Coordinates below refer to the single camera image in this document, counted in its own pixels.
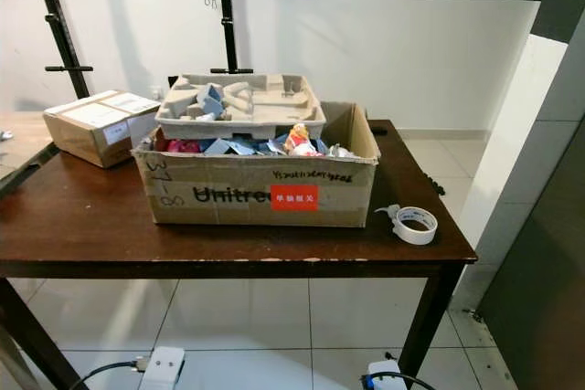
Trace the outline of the light wooden table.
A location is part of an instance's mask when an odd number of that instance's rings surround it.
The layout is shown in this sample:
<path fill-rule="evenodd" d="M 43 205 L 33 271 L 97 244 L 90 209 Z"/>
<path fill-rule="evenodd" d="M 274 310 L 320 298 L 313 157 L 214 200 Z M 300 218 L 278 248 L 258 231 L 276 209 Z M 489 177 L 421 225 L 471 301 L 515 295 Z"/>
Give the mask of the light wooden table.
<path fill-rule="evenodd" d="M 0 111 L 0 130 L 12 134 L 0 142 L 3 180 L 53 143 L 43 111 Z"/>

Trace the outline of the dark brown wooden table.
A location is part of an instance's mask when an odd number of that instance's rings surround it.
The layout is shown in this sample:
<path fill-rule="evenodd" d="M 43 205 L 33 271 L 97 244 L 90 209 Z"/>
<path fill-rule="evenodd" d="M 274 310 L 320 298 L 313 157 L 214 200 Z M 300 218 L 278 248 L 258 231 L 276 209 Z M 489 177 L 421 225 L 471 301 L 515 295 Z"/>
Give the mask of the dark brown wooden table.
<path fill-rule="evenodd" d="M 397 334 L 401 369 L 418 372 L 477 255 L 397 128 L 388 120 L 369 126 L 383 153 L 372 202 L 430 209 L 439 222 L 430 244 L 401 240 L 381 212 L 363 228 L 158 226 L 137 169 L 59 155 L 1 199 L 3 328 L 55 390 L 89 390 L 13 279 L 189 280 L 197 294 L 176 286 L 181 303 L 162 316 L 160 331 L 251 334 L 280 349 L 311 341 L 314 279 L 423 279 L 412 323 Z"/>

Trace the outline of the small labelled cardboard box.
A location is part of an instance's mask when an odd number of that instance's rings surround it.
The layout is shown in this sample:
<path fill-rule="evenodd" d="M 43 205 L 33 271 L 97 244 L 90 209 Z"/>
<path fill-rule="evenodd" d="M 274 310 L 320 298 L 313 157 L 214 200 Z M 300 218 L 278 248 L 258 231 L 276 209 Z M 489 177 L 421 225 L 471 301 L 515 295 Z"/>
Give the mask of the small labelled cardboard box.
<path fill-rule="evenodd" d="M 160 102 L 122 90 L 106 90 L 43 111 L 56 147 L 100 168 L 133 157 L 133 148 L 157 127 Z"/>

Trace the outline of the pink crumpled wrapper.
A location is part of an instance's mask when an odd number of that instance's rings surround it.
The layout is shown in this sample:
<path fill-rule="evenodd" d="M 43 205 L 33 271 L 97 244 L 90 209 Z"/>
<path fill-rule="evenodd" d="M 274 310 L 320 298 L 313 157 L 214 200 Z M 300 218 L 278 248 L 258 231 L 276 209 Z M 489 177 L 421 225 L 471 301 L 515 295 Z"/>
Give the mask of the pink crumpled wrapper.
<path fill-rule="evenodd" d="M 164 151 L 169 153 L 202 153 L 202 147 L 198 140 L 167 140 Z"/>

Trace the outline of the blue grey paper scrap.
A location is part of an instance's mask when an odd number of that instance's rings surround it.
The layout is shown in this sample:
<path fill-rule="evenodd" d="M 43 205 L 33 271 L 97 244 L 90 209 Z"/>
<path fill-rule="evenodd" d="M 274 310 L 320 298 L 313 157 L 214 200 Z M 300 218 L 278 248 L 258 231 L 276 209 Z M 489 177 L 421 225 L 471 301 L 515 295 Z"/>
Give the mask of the blue grey paper scrap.
<path fill-rule="evenodd" d="M 283 145 L 275 140 L 256 140 L 246 138 L 217 138 L 197 141 L 201 153 L 205 155 L 285 155 Z"/>
<path fill-rule="evenodd" d="M 196 103 L 188 107 L 188 115 L 196 121 L 218 121 L 225 110 L 222 102 L 222 87 L 209 82 L 199 87 Z"/>

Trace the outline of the large open cardboard box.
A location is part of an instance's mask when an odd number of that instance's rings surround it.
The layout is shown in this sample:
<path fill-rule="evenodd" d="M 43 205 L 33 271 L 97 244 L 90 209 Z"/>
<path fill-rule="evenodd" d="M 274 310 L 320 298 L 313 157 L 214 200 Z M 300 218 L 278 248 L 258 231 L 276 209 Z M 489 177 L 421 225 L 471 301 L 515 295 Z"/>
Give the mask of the large open cardboard box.
<path fill-rule="evenodd" d="M 380 156 L 362 106 L 324 103 L 322 132 L 348 157 L 202 155 L 133 148 L 157 224 L 363 227 Z"/>

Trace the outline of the red yellow snack wrapper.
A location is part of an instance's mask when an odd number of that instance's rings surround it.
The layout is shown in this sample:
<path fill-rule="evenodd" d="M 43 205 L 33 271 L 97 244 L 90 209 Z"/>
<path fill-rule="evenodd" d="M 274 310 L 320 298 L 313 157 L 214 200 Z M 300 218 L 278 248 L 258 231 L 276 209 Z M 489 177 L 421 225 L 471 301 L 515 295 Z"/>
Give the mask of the red yellow snack wrapper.
<path fill-rule="evenodd" d="M 304 123 L 297 123 L 292 127 L 285 138 L 283 149 L 291 156 L 322 156 L 314 147 L 314 141 L 309 138 L 308 128 Z"/>

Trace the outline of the silver foil scrap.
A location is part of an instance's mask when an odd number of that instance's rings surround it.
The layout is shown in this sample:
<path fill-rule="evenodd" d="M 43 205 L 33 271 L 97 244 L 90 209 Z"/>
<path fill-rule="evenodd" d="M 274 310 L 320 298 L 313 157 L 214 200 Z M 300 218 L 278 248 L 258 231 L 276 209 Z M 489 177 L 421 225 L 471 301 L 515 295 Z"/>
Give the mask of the silver foil scrap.
<path fill-rule="evenodd" d="M 347 148 L 344 148 L 343 145 L 340 144 L 330 145 L 330 147 L 327 147 L 324 151 L 324 155 L 327 157 L 334 157 L 335 159 L 360 159 L 359 155 L 348 151 Z"/>

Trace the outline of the white tape roll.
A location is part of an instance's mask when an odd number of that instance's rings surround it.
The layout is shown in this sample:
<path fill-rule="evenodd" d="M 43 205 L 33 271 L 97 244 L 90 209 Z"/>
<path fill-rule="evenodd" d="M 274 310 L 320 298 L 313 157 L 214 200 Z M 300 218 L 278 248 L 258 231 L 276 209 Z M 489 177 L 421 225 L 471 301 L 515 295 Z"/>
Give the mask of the white tape roll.
<path fill-rule="evenodd" d="M 391 219 L 392 232 L 398 239 L 406 241 L 417 247 L 425 247 L 430 244 L 438 231 L 439 220 L 434 214 L 425 209 L 415 206 L 399 206 L 399 204 L 389 204 L 389 206 L 376 209 L 376 212 L 385 212 Z M 410 220 L 423 226 L 422 230 L 409 226 Z"/>

